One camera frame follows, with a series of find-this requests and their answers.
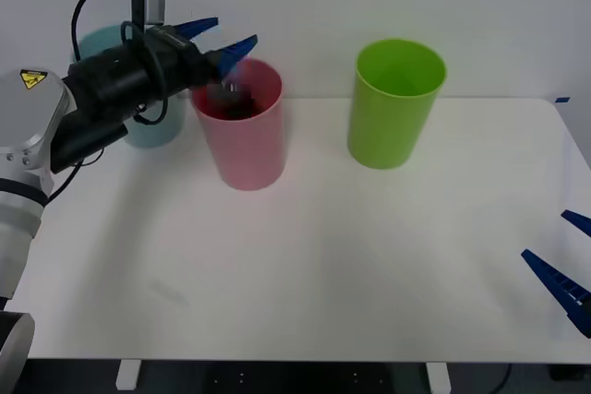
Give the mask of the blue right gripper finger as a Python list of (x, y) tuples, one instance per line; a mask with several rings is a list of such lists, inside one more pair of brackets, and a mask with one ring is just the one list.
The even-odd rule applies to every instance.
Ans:
[(554, 299), (565, 311), (574, 326), (590, 337), (590, 291), (553, 268), (549, 263), (526, 249), (521, 257)]
[(590, 218), (567, 209), (561, 214), (561, 217), (575, 226), (578, 230), (586, 234), (588, 237), (591, 236)]

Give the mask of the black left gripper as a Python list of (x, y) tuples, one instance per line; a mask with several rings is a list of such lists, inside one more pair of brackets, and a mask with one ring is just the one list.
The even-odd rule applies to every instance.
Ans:
[(182, 90), (200, 88), (227, 75), (254, 49), (256, 34), (203, 54), (191, 41), (216, 27), (217, 17), (202, 18), (174, 26), (154, 26), (145, 32), (163, 71), (167, 96)]

